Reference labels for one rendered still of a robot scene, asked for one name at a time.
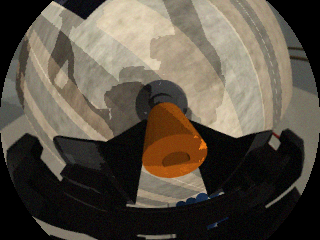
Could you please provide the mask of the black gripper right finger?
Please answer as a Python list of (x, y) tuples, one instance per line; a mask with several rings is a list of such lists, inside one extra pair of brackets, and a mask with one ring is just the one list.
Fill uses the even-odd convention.
[(247, 159), (249, 151), (253, 148), (269, 143), (272, 129), (263, 132), (251, 133), (240, 137), (225, 135), (211, 127), (191, 121), (195, 131), (200, 133), (201, 139), (207, 144), (207, 157), (200, 165), (200, 175), (203, 177), (205, 191), (208, 197), (223, 192), (223, 185), (227, 183), (237, 171), (237, 168)]

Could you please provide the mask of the orange knob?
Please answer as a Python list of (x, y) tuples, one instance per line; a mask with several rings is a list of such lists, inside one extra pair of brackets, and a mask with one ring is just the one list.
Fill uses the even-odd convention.
[(141, 159), (151, 175), (188, 175), (204, 163), (207, 153), (207, 144), (176, 104), (160, 103), (151, 109)]

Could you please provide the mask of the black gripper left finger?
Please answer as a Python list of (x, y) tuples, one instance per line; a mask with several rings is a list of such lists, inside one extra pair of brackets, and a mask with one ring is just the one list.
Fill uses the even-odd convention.
[(53, 144), (65, 164), (104, 173), (127, 204), (136, 205), (137, 188), (143, 167), (144, 137), (147, 120), (141, 120), (115, 139), (88, 140), (56, 136)]

